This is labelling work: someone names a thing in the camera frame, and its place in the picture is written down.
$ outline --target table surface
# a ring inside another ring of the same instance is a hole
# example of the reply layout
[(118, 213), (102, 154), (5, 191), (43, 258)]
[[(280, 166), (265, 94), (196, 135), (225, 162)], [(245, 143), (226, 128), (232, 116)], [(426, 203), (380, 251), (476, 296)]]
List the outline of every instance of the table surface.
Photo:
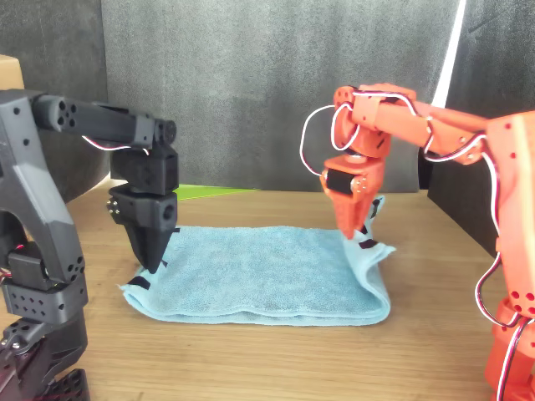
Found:
[[(424, 192), (389, 194), (374, 237), (397, 251), (380, 270), (390, 316), (367, 327), (269, 327), (158, 322), (123, 298), (138, 268), (122, 226), (105, 212), (110, 183), (69, 204), (86, 260), (89, 346), (77, 363), (93, 401), (485, 400), (490, 323), (474, 302), (487, 255)], [(254, 191), (184, 200), (197, 226), (335, 228), (321, 193)], [(505, 294), (501, 273), (488, 305)], [(0, 312), (1, 326), (16, 318)]]

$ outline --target orange robot base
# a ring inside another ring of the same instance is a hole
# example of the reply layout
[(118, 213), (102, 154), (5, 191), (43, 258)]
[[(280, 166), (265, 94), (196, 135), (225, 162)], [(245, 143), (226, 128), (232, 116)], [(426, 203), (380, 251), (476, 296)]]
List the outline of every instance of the orange robot base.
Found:
[[(491, 399), (535, 401), (535, 324), (527, 325), (535, 319), (535, 112), (489, 120), (415, 98), (414, 91), (391, 84), (336, 91), (334, 142), (347, 149), (325, 162), (320, 176), (324, 192), (333, 201), (339, 229), (351, 239), (382, 186), (392, 135), (424, 148), (434, 161), (469, 165), (485, 158), (495, 190), (492, 214), (500, 232), (497, 262), (502, 261), (508, 291), (496, 320), (517, 318), (515, 327), (493, 325), (495, 341), (485, 376), (495, 391), (501, 390)], [(509, 353), (521, 324), (522, 336)], [(504, 364), (511, 354), (511, 362)]]

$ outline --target folded towel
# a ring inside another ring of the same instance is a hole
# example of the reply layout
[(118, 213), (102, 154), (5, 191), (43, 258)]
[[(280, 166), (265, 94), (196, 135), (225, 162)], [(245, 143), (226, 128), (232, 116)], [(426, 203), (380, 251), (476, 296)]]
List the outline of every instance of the folded towel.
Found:
[(384, 320), (390, 299), (377, 263), (394, 248), (362, 231), (278, 226), (182, 227), (158, 272), (122, 287), (139, 312), (167, 322), (359, 326)]

